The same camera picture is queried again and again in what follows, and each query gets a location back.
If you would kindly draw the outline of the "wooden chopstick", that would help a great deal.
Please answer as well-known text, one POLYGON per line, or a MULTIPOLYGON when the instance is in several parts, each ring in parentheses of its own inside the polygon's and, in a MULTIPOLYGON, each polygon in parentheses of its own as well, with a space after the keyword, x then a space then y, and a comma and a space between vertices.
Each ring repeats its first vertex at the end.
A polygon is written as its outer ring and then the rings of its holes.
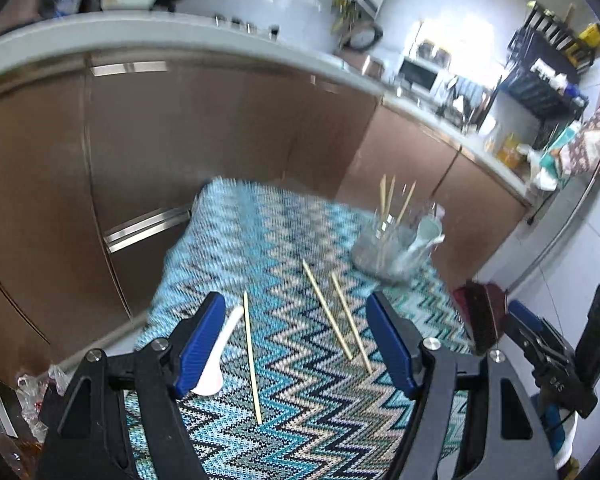
POLYGON ((344 294, 344 292, 340 286, 340 283, 338 281, 338 278, 337 278, 337 275, 335 272, 332 272, 330 274, 330 278, 332 279, 332 284, 334 285, 334 289, 336 290, 336 294, 339 298, 344 315, 346 316, 347 321, 349 323, 350 330, 352 332, 354 341, 355 341, 356 345, 358 346, 358 352, 360 352, 360 356, 361 356, 362 362, 366 368, 366 372, 367 372, 367 374, 371 375, 371 374, 373 374, 373 369, 372 369, 372 366, 370 365, 370 359, 368 358, 368 356, 366 354, 366 350, 365 350, 360 332, 358 331, 358 326, 356 326, 355 320, 354 320, 351 310, 349 308, 346 295, 344 294))
POLYGON ((315 276, 311 271, 309 263, 307 263, 306 260, 302 259, 301 264, 302 264, 304 274, 306 274, 306 277, 308 278, 308 280, 314 290, 314 294, 318 300, 318 303, 322 307, 322 310, 324 312, 324 315, 327 318, 330 328, 332 329, 332 331, 335 334, 338 344, 340 344, 340 347, 342 348, 342 351, 343 351, 344 355, 347 357, 347 359, 349 361, 351 361, 353 359, 353 356, 352 356, 350 347, 347 344, 347 341, 344 340, 341 330, 340 330, 334 316, 332 315, 332 312, 330 312, 330 310, 329 310, 326 298, 324 297, 324 294, 323 294, 322 290, 320 289, 320 285, 317 283, 317 280, 315 279, 315 276))
POLYGON ((242 294, 242 301, 244 302, 246 348, 247 348, 249 378, 250 378, 250 387, 251 387, 254 416, 256 416, 257 425, 261 426, 263 419, 262 419, 261 403, 260 403, 259 388, 258 388, 258 381, 257 381, 256 360, 254 359, 254 353, 253 353, 252 329, 251 329, 251 320, 250 320, 250 311, 249 311, 248 292, 244 291, 244 293, 242 294))

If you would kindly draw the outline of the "white ceramic spoon on mat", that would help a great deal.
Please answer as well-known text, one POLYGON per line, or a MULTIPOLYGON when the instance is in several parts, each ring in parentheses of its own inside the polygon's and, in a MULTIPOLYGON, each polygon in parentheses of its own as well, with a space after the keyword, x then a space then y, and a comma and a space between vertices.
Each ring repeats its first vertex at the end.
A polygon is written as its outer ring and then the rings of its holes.
POLYGON ((230 340, 230 336, 232 336, 234 329, 243 316, 244 308, 242 306, 234 307, 232 312, 230 312, 218 338, 216 338, 197 385, 193 388, 193 394, 196 394, 196 396, 215 396, 223 388, 224 379, 221 370, 222 354, 230 340))

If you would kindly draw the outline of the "dark red stool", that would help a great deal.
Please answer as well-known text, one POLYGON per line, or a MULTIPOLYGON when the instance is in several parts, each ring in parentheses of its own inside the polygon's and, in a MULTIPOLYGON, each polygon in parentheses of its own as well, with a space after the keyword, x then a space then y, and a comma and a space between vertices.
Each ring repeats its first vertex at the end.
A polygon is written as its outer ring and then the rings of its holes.
POLYGON ((483 356, 503 335, 506 292, 494 283, 467 281, 454 290, 453 298, 474 353, 483 356))

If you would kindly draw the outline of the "zigzag patterned table mat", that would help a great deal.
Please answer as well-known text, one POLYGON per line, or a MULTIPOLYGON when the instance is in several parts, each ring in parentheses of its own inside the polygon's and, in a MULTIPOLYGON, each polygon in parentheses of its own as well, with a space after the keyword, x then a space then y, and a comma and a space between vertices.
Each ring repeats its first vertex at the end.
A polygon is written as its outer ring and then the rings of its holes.
POLYGON ((393 387, 364 304, 380 289, 351 248, 370 218, 329 200, 253 182, 216 179, 193 203, 189 224, 164 258, 139 347, 170 334, 209 292, 227 307, 248 292, 262 412, 254 416, 245 322, 221 359, 223 388, 180 404, 190 440, 212 479, 379 479, 413 405, 393 387), (342 336, 330 328, 301 260, 309 263, 342 336), (362 362, 330 274, 335 272, 373 374, 362 362))

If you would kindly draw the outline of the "white ceramic spoon in holder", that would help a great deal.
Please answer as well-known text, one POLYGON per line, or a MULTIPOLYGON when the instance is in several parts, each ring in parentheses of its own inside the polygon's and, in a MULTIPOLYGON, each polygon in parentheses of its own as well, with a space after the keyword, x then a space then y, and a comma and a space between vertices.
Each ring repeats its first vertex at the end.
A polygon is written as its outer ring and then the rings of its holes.
POLYGON ((396 264, 401 270, 419 266, 429 256, 430 250, 444 240, 441 221, 432 214, 427 214, 420 219, 412 244, 400 255, 396 264))

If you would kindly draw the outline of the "chopsticks pair in holder left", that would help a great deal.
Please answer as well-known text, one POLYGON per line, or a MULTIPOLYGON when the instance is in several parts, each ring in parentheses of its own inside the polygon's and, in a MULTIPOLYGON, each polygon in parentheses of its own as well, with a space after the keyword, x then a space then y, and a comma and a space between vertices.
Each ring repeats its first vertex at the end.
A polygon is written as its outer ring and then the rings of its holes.
POLYGON ((391 205, 393 202, 394 188, 396 187, 396 177, 388 179, 383 176, 380 181, 380 221, 379 221, 379 248, 377 254, 377 266, 379 270, 384 270, 389 240, 392 237, 391 224, 391 205))

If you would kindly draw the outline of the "chopstick in holder right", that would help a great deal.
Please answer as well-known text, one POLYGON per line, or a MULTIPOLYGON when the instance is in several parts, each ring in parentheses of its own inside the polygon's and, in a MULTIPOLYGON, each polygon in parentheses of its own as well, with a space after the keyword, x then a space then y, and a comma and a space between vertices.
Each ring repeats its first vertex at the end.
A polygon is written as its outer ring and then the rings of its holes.
POLYGON ((396 217, 396 226, 398 226, 402 222, 402 220, 403 220, 403 218, 404 218, 404 216, 406 214, 407 208, 408 208, 408 206, 410 206, 411 199, 412 199, 413 194, 415 192, 416 185, 417 185, 417 181, 414 181, 412 183, 410 189, 408 190, 408 193, 406 194, 406 197, 405 197, 405 200, 404 200, 403 205, 401 207, 401 210, 400 210, 398 216, 396 217))

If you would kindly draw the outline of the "brown patterned hanging apron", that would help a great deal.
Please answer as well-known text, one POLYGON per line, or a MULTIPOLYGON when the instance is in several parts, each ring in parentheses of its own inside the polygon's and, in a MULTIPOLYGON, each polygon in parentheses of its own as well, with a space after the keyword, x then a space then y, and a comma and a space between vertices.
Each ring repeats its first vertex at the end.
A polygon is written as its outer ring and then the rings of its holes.
POLYGON ((558 176, 563 178, 594 174, 600 176, 600 106, 576 136, 558 151, 558 176))

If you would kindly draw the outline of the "yellow bottle on counter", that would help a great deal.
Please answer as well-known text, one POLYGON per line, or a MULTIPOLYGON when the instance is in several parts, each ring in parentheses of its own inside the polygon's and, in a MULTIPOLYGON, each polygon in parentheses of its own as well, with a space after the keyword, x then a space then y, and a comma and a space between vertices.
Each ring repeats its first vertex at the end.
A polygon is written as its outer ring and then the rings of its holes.
POLYGON ((498 154, 496 154, 496 158, 509 169, 515 169, 522 159, 522 155, 518 151, 519 144, 519 138, 516 133, 510 132, 503 141, 498 154))

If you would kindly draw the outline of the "white microwave oven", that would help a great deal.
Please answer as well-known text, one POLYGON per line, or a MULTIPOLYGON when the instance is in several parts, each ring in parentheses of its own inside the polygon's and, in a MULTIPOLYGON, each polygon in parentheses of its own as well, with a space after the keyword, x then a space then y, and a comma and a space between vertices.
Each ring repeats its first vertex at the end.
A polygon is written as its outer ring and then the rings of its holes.
POLYGON ((401 86, 413 92, 431 96, 437 89, 442 72, 442 68, 434 63, 406 56, 402 60, 396 79, 401 86))

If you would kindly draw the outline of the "black wall storage rack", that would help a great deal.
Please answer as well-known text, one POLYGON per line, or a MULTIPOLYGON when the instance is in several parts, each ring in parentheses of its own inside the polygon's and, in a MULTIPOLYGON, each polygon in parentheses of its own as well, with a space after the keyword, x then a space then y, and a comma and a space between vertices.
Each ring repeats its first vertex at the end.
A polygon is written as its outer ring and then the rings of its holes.
POLYGON ((508 94, 544 122, 579 119, 588 106, 581 77, 593 66, 596 49, 558 16, 535 1, 507 46, 498 91, 508 94))

